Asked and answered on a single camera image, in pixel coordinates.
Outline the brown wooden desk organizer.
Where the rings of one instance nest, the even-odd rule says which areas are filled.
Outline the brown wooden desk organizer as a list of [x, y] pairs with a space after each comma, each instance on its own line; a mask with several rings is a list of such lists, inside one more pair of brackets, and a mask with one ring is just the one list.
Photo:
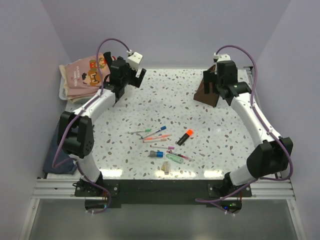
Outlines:
[[193, 99], [197, 102], [200, 102], [215, 108], [219, 101], [219, 95], [213, 92], [205, 94], [205, 84], [204, 84], [204, 79], [202, 78], [196, 90], [196, 93], [193, 95]]

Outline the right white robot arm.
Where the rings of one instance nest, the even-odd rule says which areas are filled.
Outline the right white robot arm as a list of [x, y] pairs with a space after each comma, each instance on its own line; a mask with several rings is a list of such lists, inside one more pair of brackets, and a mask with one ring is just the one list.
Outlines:
[[250, 86], [238, 81], [238, 68], [228, 55], [218, 57], [214, 66], [203, 72], [203, 86], [205, 94], [219, 95], [238, 114], [254, 144], [245, 165], [224, 175], [218, 188], [220, 196], [233, 197], [241, 187], [292, 169], [292, 140], [270, 125], [256, 105]]

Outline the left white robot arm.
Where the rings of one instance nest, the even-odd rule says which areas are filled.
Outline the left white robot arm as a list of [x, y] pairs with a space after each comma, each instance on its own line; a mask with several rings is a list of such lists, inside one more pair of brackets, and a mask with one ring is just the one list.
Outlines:
[[64, 111], [58, 125], [58, 151], [64, 151], [76, 166], [81, 177], [75, 187], [92, 196], [107, 196], [102, 173], [96, 166], [94, 147], [94, 122], [108, 108], [115, 105], [125, 93], [127, 85], [139, 88], [146, 70], [139, 70], [143, 56], [137, 52], [127, 59], [121, 56], [113, 60], [104, 55], [110, 73], [101, 79], [101, 87], [83, 106], [73, 112]]

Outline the orange black highlighter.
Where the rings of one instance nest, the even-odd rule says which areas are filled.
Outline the orange black highlighter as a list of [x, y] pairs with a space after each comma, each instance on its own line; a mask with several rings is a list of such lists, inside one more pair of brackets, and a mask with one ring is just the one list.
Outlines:
[[189, 129], [178, 141], [177, 145], [181, 146], [190, 136], [192, 136], [194, 131], [192, 129]]

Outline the pink capped pen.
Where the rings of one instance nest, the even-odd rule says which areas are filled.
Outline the pink capped pen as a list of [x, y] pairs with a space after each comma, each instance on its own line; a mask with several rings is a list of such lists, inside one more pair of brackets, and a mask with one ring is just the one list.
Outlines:
[[174, 150], [174, 146], [161, 146], [161, 145], [150, 145], [151, 148], [156, 148], [156, 149], [165, 149], [165, 150]]

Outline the green capped pen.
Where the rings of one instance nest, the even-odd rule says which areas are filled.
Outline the green capped pen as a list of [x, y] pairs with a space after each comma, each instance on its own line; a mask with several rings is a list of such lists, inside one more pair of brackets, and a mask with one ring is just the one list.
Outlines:
[[143, 129], [143, 130], [137, 130], [137, 131], [128, 131], [128, 134], [137, 134], [137, 133], [148, 133], [150, 132], [152, 129], [147, 128], [147, 129]]

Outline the blue capped pen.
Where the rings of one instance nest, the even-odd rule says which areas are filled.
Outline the blue capped pen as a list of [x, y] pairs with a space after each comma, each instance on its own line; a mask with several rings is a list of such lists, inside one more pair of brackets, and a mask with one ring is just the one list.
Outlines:
[[147, 135], [142, 136], [141, 139], [144, 140], [144, 139], [146, 139], [146, 138], [148, 138], [150, 136], [153, 136], [153, 135], [155, 135], [155, 134], [157, 134], [157, 133], [159, 133], [159, 132], [161, 132], [163, 130], [166, 130], [166, 129], [167, 129], [166, 126], [162, 126], [162, 127], [158, 128], [156, 130], [153, 130], [153, 131], [149, 132]]

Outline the red clear pen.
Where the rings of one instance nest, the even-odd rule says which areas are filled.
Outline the red clear pen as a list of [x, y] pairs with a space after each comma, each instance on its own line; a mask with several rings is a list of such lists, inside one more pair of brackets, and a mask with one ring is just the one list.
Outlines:
[[179, 154], [179, 153], [172, 152], [171, 150], [167, 150], [166, 152], [169, 153], [169, 154], [178, 156], [178, 157], [180, 157], [180, 158], [187, 159], [187, 160], [189, 160], [189, 161], [195, 161], [195, 159], [193, 159], [193, 158], [191, 158], [191, 157], [188, 157], [188, 156], [185, 156], [185, 155], [182, 155], [182, 154]]

